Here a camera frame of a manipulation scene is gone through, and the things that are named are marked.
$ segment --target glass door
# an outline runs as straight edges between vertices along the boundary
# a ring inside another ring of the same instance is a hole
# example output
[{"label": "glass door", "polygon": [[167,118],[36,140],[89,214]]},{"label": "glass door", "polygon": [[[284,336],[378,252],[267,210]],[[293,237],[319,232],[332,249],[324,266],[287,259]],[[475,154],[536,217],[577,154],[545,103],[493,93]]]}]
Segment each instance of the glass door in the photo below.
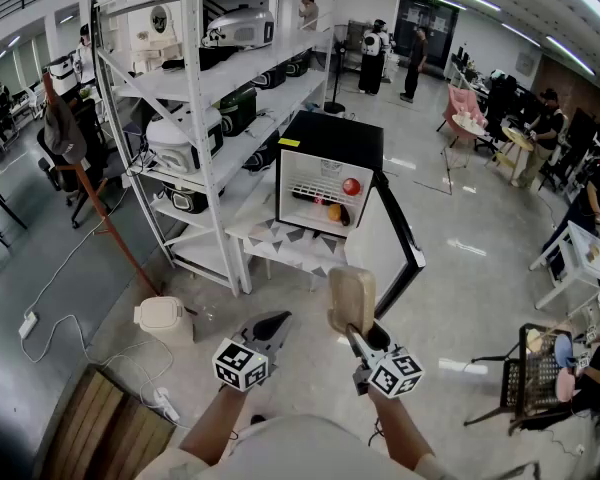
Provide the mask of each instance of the glass door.
[{"label": "glass door", "polygon": [[427,30],[427,64],[444,70],[447,64],[458,10],[435,0],[400,0],[395,29],[395,52],[409,57],[419,27]]}]

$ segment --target mini fridge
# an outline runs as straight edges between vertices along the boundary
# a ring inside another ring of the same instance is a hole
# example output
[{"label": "mini fridge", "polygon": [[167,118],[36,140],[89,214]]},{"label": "mini fridge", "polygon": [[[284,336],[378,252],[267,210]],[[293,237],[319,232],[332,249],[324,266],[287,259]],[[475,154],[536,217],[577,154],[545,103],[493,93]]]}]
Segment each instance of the mini fridge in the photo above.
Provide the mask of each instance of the mini fridge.
[{"label": "mini fridge", "polygon": [[382,171],[384,130],[301,111],[279,145],[276,220],[345,238],[347,263],[376,278],[382,317],[425,266]]}]

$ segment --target pink cushion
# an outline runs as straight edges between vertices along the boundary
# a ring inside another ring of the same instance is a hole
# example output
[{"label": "pink cushion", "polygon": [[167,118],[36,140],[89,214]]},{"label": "pink cushion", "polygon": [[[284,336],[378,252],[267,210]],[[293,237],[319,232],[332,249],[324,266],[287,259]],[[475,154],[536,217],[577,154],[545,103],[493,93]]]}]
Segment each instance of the pink cushion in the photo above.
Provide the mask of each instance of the pink cushion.
[{"label": "pink cushion", "polygon": [[576,378],[569,373],[568,368],[562,368],[556,379],[556,397],[561,402],[568,402],[573,398],[576,389]]}]

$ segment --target metal shelving unit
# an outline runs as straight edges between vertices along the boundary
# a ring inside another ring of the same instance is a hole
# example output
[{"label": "metal shelving unit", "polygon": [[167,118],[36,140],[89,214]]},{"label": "metal shelving unit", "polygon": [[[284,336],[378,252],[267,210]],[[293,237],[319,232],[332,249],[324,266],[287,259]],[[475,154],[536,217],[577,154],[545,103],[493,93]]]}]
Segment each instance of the metal shelving unit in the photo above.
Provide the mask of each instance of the metal shelving unit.
[{"label": "metal shelving unit", "polygon": [[[117,57],[103,48],[101,20],[178,1],[181,4],[185,69],[176,72],[158,69],[132,78]],[[243,260],[236,257],[229,247],[225,227],[231,224],[238,208],[262,178],[262,174],[254,176],[241,167],[320,85],[321,103],[324,105],[330,56],[327,56],[324,72],[309,70],[302,77],[287,78],[275,89],[258,90],[258,110],[268,109],[267,114],[258,117],[237,137],[225,137],[223,147],[214,158],[211,157],[204,122],[205,110],[244,83],[298,53],[322,43],[328,43],[327,49],[331,51],[333,40],[332,12],[321,16],[329,17],[327,30],[316,32],[288,26],[294,23],[291,18],[297,14],[297,0],[269,0],[269,5],[276,21],[271,45],[235,53],[213,68],[201,71],[198,48],[203,35],[202,0],[109,0],[102,3],[91,0],[92,43],[102,98],[125,167],[128,172],[135,173],[135,176],[130,176],[131,185],[156,240],[172,266],[179,265],[227,286],[235,296],[239,293],[236,271],[244,266],[238,265]],[[335,9],[335,0],[331,9]],[[198,150],[200,170],[182,175],[160,166],[147,168],[135,165],[116,108],[116,100],[121,97],[144,98],[164,119],[182,130]],[[189,102],[192,121],[177,122],[158,99]],[[177,210],[168,199],[154,197],[150,200],[139,181],[140,176],[204,193],[209,208],[194,215]],[[225,192],[220,198],[222,189]],[[156,219],[156,212],[180,220],[187,227],[179,237],[166,240]]]}]

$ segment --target red apple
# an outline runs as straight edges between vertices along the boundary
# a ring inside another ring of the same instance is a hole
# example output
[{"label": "red apple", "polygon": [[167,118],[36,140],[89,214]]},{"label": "red apple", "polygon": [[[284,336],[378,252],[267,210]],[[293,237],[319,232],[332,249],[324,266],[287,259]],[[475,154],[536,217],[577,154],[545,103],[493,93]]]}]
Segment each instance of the red apple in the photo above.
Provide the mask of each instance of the red apple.
[{"label": "red apple", "polygon": [[349,196],[355,196],[360,192],[360,182],[355,178],[347,178],[342,184],[342,190]]}]

